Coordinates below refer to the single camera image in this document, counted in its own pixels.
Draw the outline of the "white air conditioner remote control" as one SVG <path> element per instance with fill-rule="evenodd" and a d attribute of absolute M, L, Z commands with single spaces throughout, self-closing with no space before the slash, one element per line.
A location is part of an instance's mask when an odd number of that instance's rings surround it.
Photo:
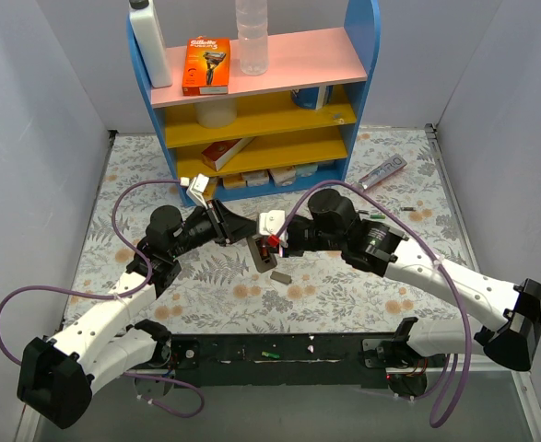
<path fill-rule="evenodd" d="M 276 268 L 276 257 L 265 246 L 265 241 L 262 237 L 258 235 L 248 237 L 247 245 L 258 273 L 266 273 Z"/>

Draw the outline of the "grey remote battery cover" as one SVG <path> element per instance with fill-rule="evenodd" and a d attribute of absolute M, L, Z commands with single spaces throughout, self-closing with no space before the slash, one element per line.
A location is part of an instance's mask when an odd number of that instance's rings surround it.
<path fill-rule="evenodd" d="M 280 272 L 272 272 L 270 275 L 270 278 L 273 281 L 279 282 L 284 285 L 289 285 L 292 281 L 292 278 L 290 275 L 287 275 L 285 273 L 280 273 Z"/>

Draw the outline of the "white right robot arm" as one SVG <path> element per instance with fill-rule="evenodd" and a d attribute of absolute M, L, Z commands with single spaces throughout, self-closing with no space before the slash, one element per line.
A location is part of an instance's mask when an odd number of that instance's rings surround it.
<path fill-rule="evenodd" d="M 442 353 L 485 355 L 513 371 L 531 369 L 541 337 L 541 284 L 494 279 L 436 254 L 408 227 L 365 218 L 335 189 L 307 192 L 310 217 L 290 212 L 277 237 L 285 255 L 339 250 L 362 272 L 414 286 L 459 309 L 449 320 L 405 320 L 392 343 L 394 359 L 413 366 Z"/>

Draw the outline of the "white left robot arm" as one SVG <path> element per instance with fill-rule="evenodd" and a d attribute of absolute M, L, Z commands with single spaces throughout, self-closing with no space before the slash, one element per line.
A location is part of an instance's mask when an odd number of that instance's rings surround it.
<path fill-rule="evenodd" d="M 214 241 L 221 246 L 254 235 L 257 223 L 214 200 L 188 217 L 164 205 L 149 220 L 139 251 L 112 289 L 51 338 L 24 349 L 18 398 L 60 428 L 74 424 L 94 393 L 135 366 L 172 364 L 171 333 L 152 320 L 132 319 L 155 302 L 181 271 L 179 257 Z"/>

